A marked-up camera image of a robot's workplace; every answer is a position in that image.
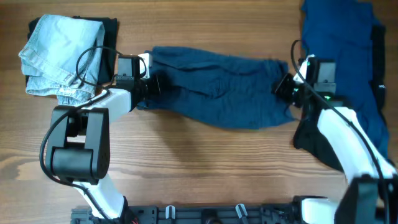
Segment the folded denim garment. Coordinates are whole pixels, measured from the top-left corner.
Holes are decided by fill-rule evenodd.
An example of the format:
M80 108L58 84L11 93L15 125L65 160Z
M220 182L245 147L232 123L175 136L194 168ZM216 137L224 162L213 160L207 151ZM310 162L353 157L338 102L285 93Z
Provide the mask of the folded denim garment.
M44 15L28 43L19 52L22 73L29 75L26 93L57 95L60 105L77 105L95 95L95 87L82 83L76 76L80 54L94 45L102 45L102 22ZM102 49L87 52L78 71L88 82L97 83Z
M151 73L170 89L139 104L171 110L220 128L259 129L292 121L272 84L288 71L278 60L254 60L186 47L154 47Z

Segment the wooden table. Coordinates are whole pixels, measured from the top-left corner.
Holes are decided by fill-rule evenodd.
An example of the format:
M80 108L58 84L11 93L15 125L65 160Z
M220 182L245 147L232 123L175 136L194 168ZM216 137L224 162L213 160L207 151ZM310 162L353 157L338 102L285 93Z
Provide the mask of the wooden table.
M18 52L29 21L43 14L116 17L117 48L140 54L178 45L290 61L300 37L299 0L3 0L0 4L0 223L68 223L86 206L48 180L39 146L57 101L25 94ZM398 3L374 1L387 26L386 86L390 155L398 161ZM340 198L345 178L292 147L297 122L260 131L215 128L167 111L133 111L111 125L109 173L130 205L259 204L294 195Z

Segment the blue fabric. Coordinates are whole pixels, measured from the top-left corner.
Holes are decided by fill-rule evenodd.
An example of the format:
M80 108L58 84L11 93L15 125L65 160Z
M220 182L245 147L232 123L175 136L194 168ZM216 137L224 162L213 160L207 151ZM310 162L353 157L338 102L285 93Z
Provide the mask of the blue fabric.
M104 41L102 22L44 15L37 23L28 43L19 52L22 73L28 75L26 93L56 95L61 105L78 105L94 97L95 87L82 83L76 76L80 54ZM79 63L81 77L97 83L102 49L85 54Z
M306 0L302 39L310 54L336 61L336 94L346 96L359 123L387 157L389 133L369 82L373 79L371 30L379 24L371 3L355 0Z
M151 73L165 72L172 88L141 103L221 128L259 129L292 121L288 105L271 93L287 72L278 60L253 60L186 47L154 47Z

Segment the light blue denim cloth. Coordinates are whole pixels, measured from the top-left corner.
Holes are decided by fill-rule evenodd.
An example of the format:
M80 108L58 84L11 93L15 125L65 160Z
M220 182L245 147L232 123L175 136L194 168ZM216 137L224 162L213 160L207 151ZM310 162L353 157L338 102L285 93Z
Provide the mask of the light blue denim cloth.
M81 53L102 45L105 29L102 22L44 15L28 43L19 52L22 73L29 75L26 93L57 95L60 105L77 105L95 95L95 87L76 76L76 62ZM81 77L97 83L102 49L87 52L80 60Z

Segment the navy blue cloth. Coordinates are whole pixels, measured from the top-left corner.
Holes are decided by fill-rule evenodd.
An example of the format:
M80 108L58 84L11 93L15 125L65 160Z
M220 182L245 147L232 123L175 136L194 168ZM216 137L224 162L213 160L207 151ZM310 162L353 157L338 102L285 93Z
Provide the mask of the navy blue cloth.
M377 110L369 82L373 79L371 3L355 0L306 0L302 39L310 54L336 61L336 94L345 96L359 123L379 152L387 157L389 133Z
M278 60L253 60L186 47L154 47L151 73L171 88L141 103L220 128L259 129L292 121L288 105L271 93L288 71Z

